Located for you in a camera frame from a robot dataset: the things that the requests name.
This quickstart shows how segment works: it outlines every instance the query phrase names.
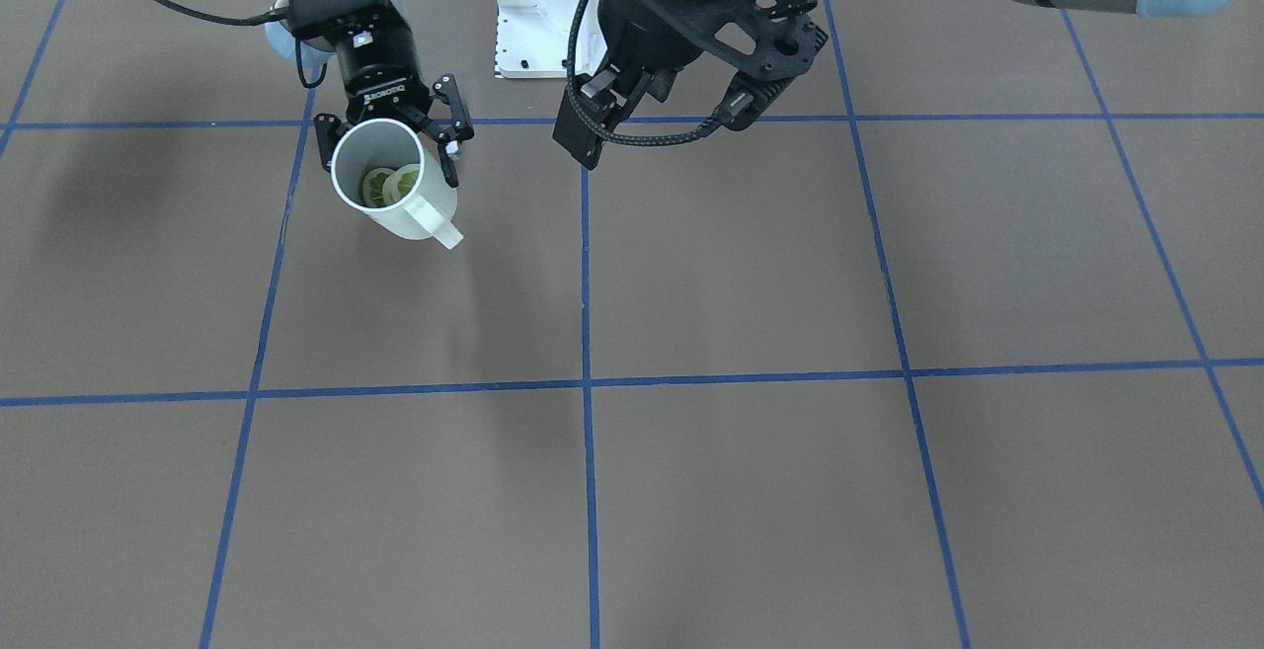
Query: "cup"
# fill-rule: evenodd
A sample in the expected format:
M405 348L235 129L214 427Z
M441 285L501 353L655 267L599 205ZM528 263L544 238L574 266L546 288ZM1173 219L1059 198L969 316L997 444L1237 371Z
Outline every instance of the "cup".
M415 163L421 164L417 185L398 202L387 207L365 206L360 182L367 172ZM456 190L447 186L437 159L422 148L417 134L397 119L367 119L349 130L334 149L330 177L344 202L397 237L412 240L434 237L449 249L465 238L453 225Z

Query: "gray floor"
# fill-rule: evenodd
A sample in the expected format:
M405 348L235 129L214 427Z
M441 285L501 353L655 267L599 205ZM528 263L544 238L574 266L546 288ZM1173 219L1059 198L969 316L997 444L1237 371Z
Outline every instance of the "gray floor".
M775 118L592 175L411 1L454 252L260 34L0 0L0 646L1264 645L1264 0L832 0Z

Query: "white mug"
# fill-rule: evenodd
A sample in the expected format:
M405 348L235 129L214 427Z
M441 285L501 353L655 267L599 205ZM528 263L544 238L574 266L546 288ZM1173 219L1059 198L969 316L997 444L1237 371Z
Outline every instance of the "white mug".
M360 182L370 170L397 170L421 163L417 185L398 202L368 207L360 200ZM430 239L453 249L465 238L453 225L456 190L447 186L437 159L422 148L417 134L397 119L367 119L343 137L330 167L334 190L344 202L403 239Z

